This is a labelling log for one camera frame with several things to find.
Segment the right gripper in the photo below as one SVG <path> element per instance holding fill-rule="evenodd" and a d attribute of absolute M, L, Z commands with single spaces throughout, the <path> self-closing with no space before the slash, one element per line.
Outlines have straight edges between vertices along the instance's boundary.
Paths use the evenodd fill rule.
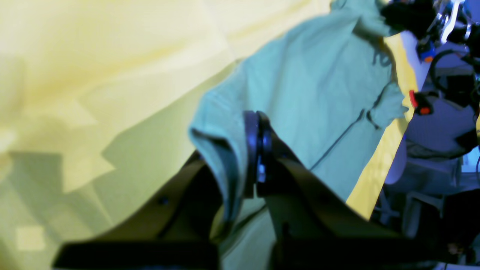
<path fill-rule="evenodd" d="M 381 7 L 380 14 L 396 31 L 410 32 L 416 39 L 440 39 L 441 28 L 434 23 L 438 6 L 437 0 L 395 0 Z"/>

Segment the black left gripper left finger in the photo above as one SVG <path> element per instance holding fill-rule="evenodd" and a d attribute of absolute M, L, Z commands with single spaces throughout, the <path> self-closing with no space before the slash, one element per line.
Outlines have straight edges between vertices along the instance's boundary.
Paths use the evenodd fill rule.
<path fill-rule="evenodd" d="M 224 140 L 198 150 L 139 210 L 91 240 L 65 244 L 54 270 L 219 270 L 218 244 L 229 238 L 244 201 L 254 196 L 260 113 L 245 111 L 247 178 Z"/>

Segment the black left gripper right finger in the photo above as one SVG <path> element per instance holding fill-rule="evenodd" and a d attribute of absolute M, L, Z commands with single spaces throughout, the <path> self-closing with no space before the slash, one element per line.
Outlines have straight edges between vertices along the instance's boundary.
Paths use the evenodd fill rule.
<path fill-rule="evenodd" d="M 270 270 L 435 270 L 434 251 L 360 217 L 256 113 L 256 193 L 276 234 Z"/>

